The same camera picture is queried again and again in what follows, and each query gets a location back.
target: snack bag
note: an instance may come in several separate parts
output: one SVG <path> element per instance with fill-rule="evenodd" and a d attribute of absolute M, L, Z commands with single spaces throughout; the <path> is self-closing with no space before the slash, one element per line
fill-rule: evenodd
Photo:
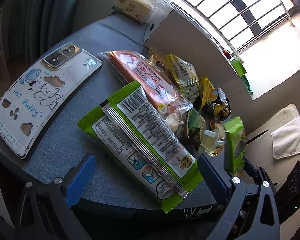
<path fill-rule="evenodd" d="M 240 117 L 235 117 L 223 124 L 226 131 L 227 150 L 225 151 L 226 171 L 236 176 L 244 168 L 246 133 Z"/>
<path fill-rule="evenodd" d="M 178 193 L 181 201 L 202 180 L 197 160 L 146 99 L 140 83 L 133 81 L 107 99 L 102 110 L 133 142 L 136 150 Z M 170 209 L 175 203 L 169 203 Z"/>
<path fill-rule="evenodd" d="M 229 100 L 221 88 L 214 90 L 207 100 L 204 109 L 213 117 L 223 121 L 230 115 Z"/>
<path fill-rule="evenodd" d="M 134 80 L 141 83 L 149 102 L 159 112 L 160 116 L 173 122 L 171 128 L 179 137 L 183 132 L 183 114 L 192 108 L 192 103 L 185 99 L 177 89 L 168 83 L 153 64 L 136 51 L 108 51 L 102 53 L 128 82 Z"/>
<path fill-rule="evenodd" d="M 149 60 L 154 65 L 156 71 L 160 73 L 166 73 L 166 59 L 165 56 L 159 52 L 156 51 L 154 48 L 150 48 L 149 50 Z"/>
<path fill-rule="evenodd" d="M 147 0 L 116 0 L 112 9 L 129 16 L 140 24 L 148 23 L 158 10 Z"/>
<path fill-rule="evenodd" d="M 146 188 L 163 211 L 170 211 L 182 200 L 175 189 L 131 145 L 127 136 L 115 127 L 100 106 L 84 116 L 78 126 L 91 137 L 100 140 L 109 155 Z"/>
<path fill-rule="evenodd" d="M 199 78 L 194 66 L 173 54 L 166 55 L 166 59 L 166 69 L 170 71 L 174 82 L 178 84 L 181 94 L 193 103 L 199 96 Z"/>
<path fill-rule="evenodd" d="M 154 65 L 154 68 L 156 71 L 160 73 L 160 75 L 172 86 L 175 84 L 172 83 L 172 76 L 168 68 L 166 68 L 167 65 L 167 60 L 165 56 L 160 52 L 157 51 L 154 48 L 150 48 L 149 50 L 149 55 L 148 55 L 149 60 L 152 62 Z"/>
<path fill-rule="evenodd" d="M 192 108 L 187 115 L 186 139 L 190 141 L 190 144 L 194 146 L 196 151 L 200 148 L 205 127 L 205 119 Z"/>
<path fill-rule="evenodd" d="M 211 101 L 217 99 L 217 96 L 212 94 L 213 91 L 214 91 L 214 87 L 209 81 L 209 79 L 207 78 L 207 76 L 204 76 L 202 79 L 200 79 L 200 99 L 201 99 L 200 109 L 204 107 L 204 105 L 208 102 L 209 99 Z"/>

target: metal railing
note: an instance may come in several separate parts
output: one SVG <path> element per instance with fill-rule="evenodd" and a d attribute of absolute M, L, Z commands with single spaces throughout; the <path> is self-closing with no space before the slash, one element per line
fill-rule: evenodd
<path fill-rule="evenodd" d="M 239 31 L 237 34 L 235 34 L 233 37 L 231 37 L 230 39 L 227 39 L 226 36 L 224 36 L 224 34 L 222 33 L 221 29 L 224 28 L 225 26 L 227 26 L 229 23 L 231 23 L 234 19 L 236 19 L 237 17 L 239 17 L 240 15 L 242 15 L 243 13 L 245 13 L 246 11 L 248 11 L 252 6 L 254 6 L 255 4 L 257 4 L 258 2 L 262 1 L 262 0 L 257 0 L 256 2 L 254 2 L 252 5 L 246 7 L 245 9 L 241 10 L 236 16 L 234 16 L 231 20 L 229 20 L 228 22 L 226 22 L 225 24 L 223 24 L 220 28 L 216 27 L 216 25 L 210 20 L 210 18 L 212 16 L 214 16 L 218 11 L 220 11 L 223 7 L 225 7 L 227 4 L 233 2 L 234 0 L 228 0 L 226 3 L 224 3 L 221 7 L 219 7 L 216 11 L 214 11 L 212 14 L 210 14 L 209 16 L 206 16 L 204 13 L 202 13 L 199 9 L 198 6 L 201 5 L 205 0 L 201 0 L 197 5 L 193 5 L 190 2 L 188 2 L 187 0 L 183 0 L 187 3 L 187 5 L 191 6 L 196 12 L 198 12 L 212 27 L 213 29 L 221 36 L 221 38 L 226 42 L 226 44 L 230 47 L 230 49 L 233 51 L 233 53 L 236 55 L 236 57 L 241 60 L 243 62 L 243 60 L 241 59 L 239 53 L 237 52 L 237 50 L 234 48 L 234 46 L 231 44 L 231 40 L 233 40 L 235 37 L 237 37 L 239 34 L 241 34 L 243 31 L 245 31 L 246 29 L 250 28 L 251 26 L 253 26 L 256 22 L 258 22 L 262 17 L 266 16 L 267 14 L 269 14 L 270 12 L 272 12 L 273 10 L 275 10 L 276 8 L 278 8 L 279 6 L 282 6 L 286 16 L 289 19 L 290 25 L 294 27 L 294 24 L 291 20 L 290 14 L 287 10 L 287 8 L 285 7 L 285 5 L 283 4 L 282 0 L 280 1 L 280 4 L 278 4 L 277 6 L 275 6 L 274 8 L 270 9 L 269 11 L 267 11 L 265 14 L 263 14 L 261 17 L 255 19 L 253 22 L 251 22 L 250 24 L 248 24 L 245 28 L 243 28 L 241 31 Z M 257 36 L 261 36 L 262 34 L 264 34 L 266 31 L 268 31 L 267 29 L 263 30 L 261 33 L 259 33 Z"/>

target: round table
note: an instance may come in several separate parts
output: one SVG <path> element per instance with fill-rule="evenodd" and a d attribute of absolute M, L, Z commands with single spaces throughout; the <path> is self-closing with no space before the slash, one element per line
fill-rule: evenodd
<path fill-rule="evenodd" d="M 143 46 L 145 31 L 146 25 L 139 25 L 114 13 L 68 36 L 46 54 L 66 42 L 72 42 L 95 56 L 109 50 L 136 50 L 147 56 L 148 49 Z M 0 137 L 0 161 L 24 182 L 50 183 L 76 166 L 86 153 L 93 153 L 97 160 L 97 170 L 82 195 L 79 206 L 93 211 L 107 205 L 117 213 L 122 212 L 123 216 L 133 214 L 136 209 L 159 209 L 151 196 L 115 164 L 101 143 L 76 125 L 85 114 L 122 86 L 109 63 L 104 62 L 100 71 L 76 90 L 61 109 L 29 159 L 19 159 Z M 223 156 L 213 158 L 213 162 L 222 166 Z M 208 186 L 202 180 L 176 209 L 214 203 L 216 202 Z"/>

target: orange snack package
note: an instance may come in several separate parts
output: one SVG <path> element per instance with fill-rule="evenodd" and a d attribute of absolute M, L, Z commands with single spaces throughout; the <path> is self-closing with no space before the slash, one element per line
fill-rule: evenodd
<path fill-rule="evenodd" d="M 166 120 L 173 132 L 178 133 L 182 115 L 192 108 L 192 103 L 184 98 L 172 83 L 168 83 L 148 59 L 136 51 L 108 51 L 102 55 L 128 82 L 136 80 L 142 85 L 148 101 Z"/>

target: metal screw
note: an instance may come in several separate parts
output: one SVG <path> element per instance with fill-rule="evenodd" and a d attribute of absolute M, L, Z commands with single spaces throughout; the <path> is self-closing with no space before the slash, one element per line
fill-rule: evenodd
<path fill-rule="evenodd" d="M 29 181 L 29 182 L 26 183 L 26 187 L 31 187 L 31 186 L 32 186 L 32 182 L 31 181 Z"/>
<path fill-rule="evenodd" d="M 60 184 L 62 182 L 62 178 L 55 178 L 53 182 L 54 184 Z"/>
<path fill-rule="evenodd" d="M 233 177 L 232 182 L 235 184 L 239 184 L 241 182 L 241 180 L 238 177 Z"/>
<path fill-rule="evenodd" d="M 265 180 L 262 182 L 262 185 L 265 186 L 265 187 L 269 187 L 270 186 L 269 182 L 267 182 Z"/>

